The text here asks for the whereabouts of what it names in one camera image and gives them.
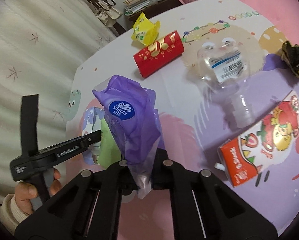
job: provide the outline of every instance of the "wooden nightstand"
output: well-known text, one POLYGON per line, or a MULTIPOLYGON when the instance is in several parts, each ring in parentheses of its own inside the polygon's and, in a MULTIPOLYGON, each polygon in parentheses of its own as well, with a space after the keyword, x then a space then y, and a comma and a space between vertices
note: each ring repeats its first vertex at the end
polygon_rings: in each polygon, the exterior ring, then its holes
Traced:
POLYGON ((139 15, 143 12, 145 13, 146 18, 152 18, 160 13, 166 12, 170 9, 182 5, 179 0, 164 0, 159 1, 157 4, 145 8, 142 11, 139 11, 133 15, 127 16, 127 19, 132 23, 136 22, 139 15))

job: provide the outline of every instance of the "curtain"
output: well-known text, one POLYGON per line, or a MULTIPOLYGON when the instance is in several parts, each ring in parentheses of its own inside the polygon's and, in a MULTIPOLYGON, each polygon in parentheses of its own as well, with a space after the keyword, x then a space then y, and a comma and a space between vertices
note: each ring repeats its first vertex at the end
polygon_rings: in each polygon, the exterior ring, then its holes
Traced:
POLYGON ((75 71, 114 38, 83 0, 0 0, 0 202, 16 185, 21 97, 39 94, 39 149, 64 141, 75 71))

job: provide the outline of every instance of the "red cylindrical box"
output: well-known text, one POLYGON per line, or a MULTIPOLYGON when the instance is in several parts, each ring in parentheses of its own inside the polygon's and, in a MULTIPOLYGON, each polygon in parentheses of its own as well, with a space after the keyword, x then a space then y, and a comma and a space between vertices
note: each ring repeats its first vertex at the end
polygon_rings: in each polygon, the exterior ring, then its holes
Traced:
POLYGON ((183 52, 181 38, 177 31, 173 31, 140 50, 134 55, 134 60, 142 77, 147 78, 183 52))

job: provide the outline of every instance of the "silver bolt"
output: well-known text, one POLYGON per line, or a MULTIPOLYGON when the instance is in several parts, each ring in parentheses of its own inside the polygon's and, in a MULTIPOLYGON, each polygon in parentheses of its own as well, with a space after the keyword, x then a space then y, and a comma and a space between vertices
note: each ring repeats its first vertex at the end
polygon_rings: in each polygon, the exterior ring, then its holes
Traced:
POLYGON ((127 166, 127 161, 126 161, 126 160, 121 160, 121 161, 119 162, 119 165, 120 165, 121 167, 126 167, 126 166, 127 166))
POLYGON ((202 174, 203 177, 209 177, 209 176, 212 175, 210 170, 202 170, 201 174, 202 174))
POLYGON ((89 170, 83 170, 81 172, 81 176, 87 178, 87 177, 91 176, 91 171, 89 171, 89 170))
POLYGON ((173 161, 172 160, 165 160, 165 161, 163 161, 163 164, 165 166, 172 166, 173 165, 173 161))

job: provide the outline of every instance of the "human hand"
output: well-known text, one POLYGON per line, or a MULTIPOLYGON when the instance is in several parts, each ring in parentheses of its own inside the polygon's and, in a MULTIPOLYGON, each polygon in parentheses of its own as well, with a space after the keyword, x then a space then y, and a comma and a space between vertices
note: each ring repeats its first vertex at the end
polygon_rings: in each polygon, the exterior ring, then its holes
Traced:
MULTIPOLYGON (((54 196, 59 190, 62 188, 62 185, 58 181, 60 179, 60 173, 57 169, 54 169, 54 181, 50 187, 50 193, 54 196)), ((31 199, 36 198, 38 196, 37 189, 32 184, 26 183, 26 182, 20 182, 15 187, 15 201, 18 206, 18 208, 30 215, 32 214, 33 208, 32 204, 30 202, 31 199)))

